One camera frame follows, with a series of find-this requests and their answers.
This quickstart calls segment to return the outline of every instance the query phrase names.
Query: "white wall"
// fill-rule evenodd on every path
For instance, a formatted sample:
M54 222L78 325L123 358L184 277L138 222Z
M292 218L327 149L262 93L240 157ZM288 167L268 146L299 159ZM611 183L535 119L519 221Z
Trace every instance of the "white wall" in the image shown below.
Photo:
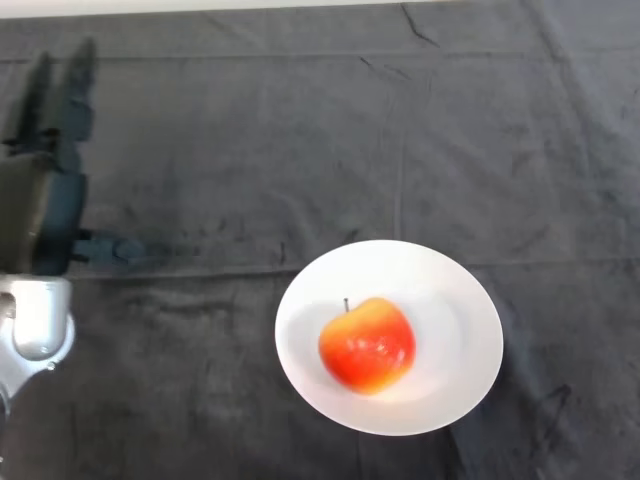
M399 2L388 0L0 0L0 18L355 5L367 3Z

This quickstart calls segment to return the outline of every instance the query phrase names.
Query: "tablecloth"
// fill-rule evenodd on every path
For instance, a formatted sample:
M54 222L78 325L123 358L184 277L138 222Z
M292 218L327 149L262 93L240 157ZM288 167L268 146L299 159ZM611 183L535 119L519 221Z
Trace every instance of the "tablecloth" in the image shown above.
M640 479L640 3L407 5L0 21L28 61L99 48L74 350L16 399L9 480ZM499 377L428 434L357 433L279 365L287 285L395 238L468 268Z

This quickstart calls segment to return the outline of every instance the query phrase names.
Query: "white plate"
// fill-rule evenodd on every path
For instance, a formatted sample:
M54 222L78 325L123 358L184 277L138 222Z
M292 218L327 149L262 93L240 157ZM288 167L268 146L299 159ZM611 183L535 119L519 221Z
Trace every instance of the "white plate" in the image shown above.
M0 18L314 7L368 3L393 3L393 0L0 0Z
M416 359L373 396L339 384L318 353L324 326L370 297L391 300L416 337ZM280 302L276 348L302 397L330 419L368 433L413 435L448 425L487 394L502 362L502 328L487 292L462 266L420 245L372 240L309 264Z

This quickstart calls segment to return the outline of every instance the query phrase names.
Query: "red apple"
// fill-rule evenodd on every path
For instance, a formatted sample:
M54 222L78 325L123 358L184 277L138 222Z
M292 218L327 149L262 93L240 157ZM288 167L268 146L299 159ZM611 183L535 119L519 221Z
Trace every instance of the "red apple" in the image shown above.
M370 298L333 319L322 331L318 347L322 361L338 381L371 395L411 368L416 342L398 307L384 298Z

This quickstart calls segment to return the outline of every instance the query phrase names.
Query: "round plate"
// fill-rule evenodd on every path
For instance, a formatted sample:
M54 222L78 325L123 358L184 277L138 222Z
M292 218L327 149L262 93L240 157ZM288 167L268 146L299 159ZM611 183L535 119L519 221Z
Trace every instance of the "round plate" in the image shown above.
M364 396L324 367L324 326L370 297L405 314L416 337L411 370L383 392ZM330 419L368 433L413 435L448 425L487 394L502 362L502 328L493 302L462 266L413 243L372 240L337 248L309 264L280 302L275 339L287 377Z

